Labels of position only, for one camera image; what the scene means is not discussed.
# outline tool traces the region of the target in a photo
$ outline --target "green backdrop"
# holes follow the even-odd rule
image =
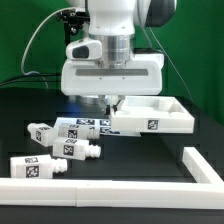
[[[32,33],[50,13],[67,7],[65,0],[0,0],[0,81],[21,74],[20,62]],[[224,124],[224,20],[223,0],[178,0],[174,18],[154,28],[170,58],[180,71],[194,103]],[[32,45],[26,71],[60,72],[65,60],[63,24],[50,20]],[[147,43],[136,28],[136,47]],[[155,48],[159,48],[149,33]],[[163,69],[162,94],[189,98],[174,69]]]

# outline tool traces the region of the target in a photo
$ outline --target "white plastic connector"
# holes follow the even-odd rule
[[[51,179],[53,173],[67,171],[66,159],[51,159],[50,155],[12,157],[12,178]]]
[[[70,123],[62,123],[59,126],[59,137],[74,139],[99,139],[100,131],[88,125],[76,125]]]
[[[57,129],[52,128],[44,123],[31,123],[28,125],[27,129],[31,134],[31,139],[45,147],[52,146],[54,140],[58,137]]]
[[[100,157],[101,148],[89,145],[88,140],[59,137],[53,145],[53,156],[85,160],[86,157]]]

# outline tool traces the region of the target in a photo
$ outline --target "white block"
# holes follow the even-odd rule
[[[183,163],[198,183],[223,184],[222,179],[194,147],[185,147]]]
[[[31,139],[45,147],[52,146],[54,140],[58,137],[57,129],[52,128],[44,123],[29,124],[27,129],[31,134]]]
[[[223,184],[0,179],[1,205],[224,209]]]

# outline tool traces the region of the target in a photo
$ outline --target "black cable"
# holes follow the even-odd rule
[[[44,78],[47,78],[47,77],[57,77],[57,76],[61,76],[61,74],[30,74],[30,75],[18,75],[18,76],[14,76],[12,78],[9,78],[9,79],[5,79],[4,81],[0,82],[0,85],[5,83],[5,82],[9,82],[9,81],[14,81],[14,80],[17,80],[17,79],[26,79],[26,78],[35,78],[35,77],[44,77]]]
[[[37,83],[37,82],[43,83],[43,82],[46,82],[46,81],[40,81],[40,80],[13,80],[13,81],[7,81],[7,82],[0,83],[0,88],[3,87],[3,86],[5,86],[5,85],[19,83],[19,82],[20,83]],[[49,82],[49,83],[50,82],[57,83],[57,82],[61,82],[61,81],[59,81],[59,80],[53,80],[53,81],[48,80],[47,82]]]
[[[185,83],[182,75],[180,74],[180,72],[178,71],[177,67],[175,66],[175,64],[173,63],[173,61],[171,60],[170,56],[168,55],[168,53],[166,52],[166,50],[164,49],[164,47],[162,46],[162,44],[160,43],[160,41],[158,40],[158,38],[156,37],[156,35],[154,34],[153,30],[149,27],[149,30],[153,36],[153,38],[155,39],[155,41],[157,42],[157,44],[159,45],[159,47],[161,48],[161,50],[163,51],[163,53],[166,55],[166,57],[168,58],[168,61],[170,62],[170,64],[172,65],[174,71],[176,72],[177,74],[177,77],[179,77],[179,79],[181,80],[184,88],[186,89],[189,97],[190,97],[190,100],[191,102],[193,103],[194,102],[194,99],[193,99],[193,96],[191,95],[191,92],[187,86],[187,84]]]

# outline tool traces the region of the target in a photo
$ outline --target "white tray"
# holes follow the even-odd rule
[[[126,96],[110,120],[113,131],[193,133],[195,119],[175,97]]]

